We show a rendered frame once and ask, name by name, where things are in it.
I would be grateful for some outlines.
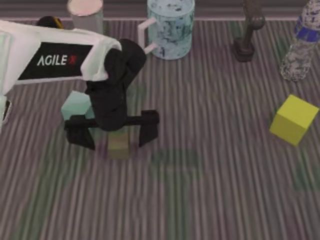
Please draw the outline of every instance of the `white robot arm segment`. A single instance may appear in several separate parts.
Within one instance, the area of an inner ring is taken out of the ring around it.
[[[114,38],[81,29],[57,29],[0,20],[0,95],[15,84],[108,79],[104,61]]]

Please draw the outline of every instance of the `water bottle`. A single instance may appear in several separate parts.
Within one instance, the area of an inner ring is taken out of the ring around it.
[[[292,44],[280,65],[285,80],[298,82],[306,77],[319,40],[320,0],[310,0],[297,20]]]

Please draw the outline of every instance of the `mug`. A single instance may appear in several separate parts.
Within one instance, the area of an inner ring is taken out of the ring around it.
[[[187,55],[192,45],[195,0],[148,0],[147,13],[148,19],[138,25],[138,44],[145,53],[164,60]]]
[[[75,28],[104,34],[103,0],[69,0],[67,9]]]

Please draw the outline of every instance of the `blue bottle label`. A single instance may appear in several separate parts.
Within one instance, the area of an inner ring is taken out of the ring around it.
[[[317,43],[320,40],[320,32],[303,26],[303,18],[300,16],[294,28],[294,34],[297,39],[308,43]]]

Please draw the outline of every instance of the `black robot arm segment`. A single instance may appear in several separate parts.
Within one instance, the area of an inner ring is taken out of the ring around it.
[[[140,125],[139,146],[158,137],[159,114],[145,110],[141,116],[128,116],[126,92],[129,85],[146,62],[144,50],[127,39],[119,41],[122,51],[112,49],[105,57],[104,66],[108,79],[87,81],[85,93],[89,95],[94,119],[75,115],[65,121],[68,141],[90,149],[95,148],[88,128],[116,131],[124,126]]]

